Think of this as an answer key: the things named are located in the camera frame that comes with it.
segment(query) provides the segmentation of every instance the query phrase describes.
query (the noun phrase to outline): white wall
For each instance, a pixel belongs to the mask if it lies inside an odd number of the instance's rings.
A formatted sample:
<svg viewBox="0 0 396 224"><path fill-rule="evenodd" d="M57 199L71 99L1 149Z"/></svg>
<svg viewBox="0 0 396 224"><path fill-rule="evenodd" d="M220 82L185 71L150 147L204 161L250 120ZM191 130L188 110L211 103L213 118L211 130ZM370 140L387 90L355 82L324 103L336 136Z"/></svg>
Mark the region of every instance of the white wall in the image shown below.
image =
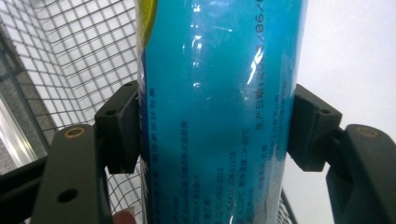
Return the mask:
<svg viewBox="0 0 396 224"><path fill-rule="evenodd" d="M365 124L396 141L396 1L309 1L298 83L343 113L342 128ZM308 174L287 160L299 223L333 223L327 168Z"/></svg>

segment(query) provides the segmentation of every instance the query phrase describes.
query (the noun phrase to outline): plastic wrap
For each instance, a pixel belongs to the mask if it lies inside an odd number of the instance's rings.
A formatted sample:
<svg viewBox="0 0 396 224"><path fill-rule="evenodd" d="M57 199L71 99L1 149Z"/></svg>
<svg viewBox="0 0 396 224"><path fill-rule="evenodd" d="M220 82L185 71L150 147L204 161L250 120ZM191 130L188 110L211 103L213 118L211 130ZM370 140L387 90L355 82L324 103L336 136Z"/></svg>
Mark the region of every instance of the plastic wrap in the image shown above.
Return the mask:
<svg viewBox="0 0 396 224"><path fill-rule="evenodd" d="M305 4L138 2L148 223L275 223Z"/></svg>

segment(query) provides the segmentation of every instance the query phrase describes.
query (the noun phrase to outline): transparent plastic film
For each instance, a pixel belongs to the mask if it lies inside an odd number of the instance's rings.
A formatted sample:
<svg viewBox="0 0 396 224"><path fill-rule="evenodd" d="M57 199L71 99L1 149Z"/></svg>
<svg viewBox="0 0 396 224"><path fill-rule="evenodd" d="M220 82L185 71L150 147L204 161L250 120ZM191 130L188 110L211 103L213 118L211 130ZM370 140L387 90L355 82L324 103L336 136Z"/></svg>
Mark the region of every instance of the transparent plastic film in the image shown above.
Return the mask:
<svg viewBox="0 0 396 224"><path fill-rule="evenodd" d="M140 1L147 223L275 223L306 2Z"/></svg>

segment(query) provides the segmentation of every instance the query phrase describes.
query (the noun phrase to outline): yellow label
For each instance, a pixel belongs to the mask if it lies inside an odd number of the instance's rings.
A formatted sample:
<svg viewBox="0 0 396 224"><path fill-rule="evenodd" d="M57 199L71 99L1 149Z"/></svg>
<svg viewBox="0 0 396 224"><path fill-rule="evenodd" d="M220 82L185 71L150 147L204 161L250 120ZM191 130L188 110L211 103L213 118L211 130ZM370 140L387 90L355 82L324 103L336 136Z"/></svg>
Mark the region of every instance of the yellow label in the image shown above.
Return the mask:
<svg viewBox="0 0 396 224"><path fill-rule="evenodd" d="M145 48L149 42L151 31L154 26L155 14L157 12L157 0L138 0L139 22L140 22L140 41Z"/></svg>

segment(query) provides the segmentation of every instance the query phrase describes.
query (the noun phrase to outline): metal grid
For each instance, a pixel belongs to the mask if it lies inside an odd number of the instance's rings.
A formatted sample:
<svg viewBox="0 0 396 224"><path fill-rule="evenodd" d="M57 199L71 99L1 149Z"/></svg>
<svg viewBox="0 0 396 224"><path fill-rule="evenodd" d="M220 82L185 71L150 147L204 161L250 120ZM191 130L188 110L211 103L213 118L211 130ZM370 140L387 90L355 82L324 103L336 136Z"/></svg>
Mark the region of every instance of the metal grid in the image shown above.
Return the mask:
<svg viewBox="0 0 396 224"><path fill-rule="evenodd" d="M136 79L133 0L3 0L0 25L28 76L20 79L35 119L51 142L55 131L93 116L121 85ZM134 206L142 222L140 166L132 175L109 175L113 213ZM295 223L280 201L277 223Z"/></svg>

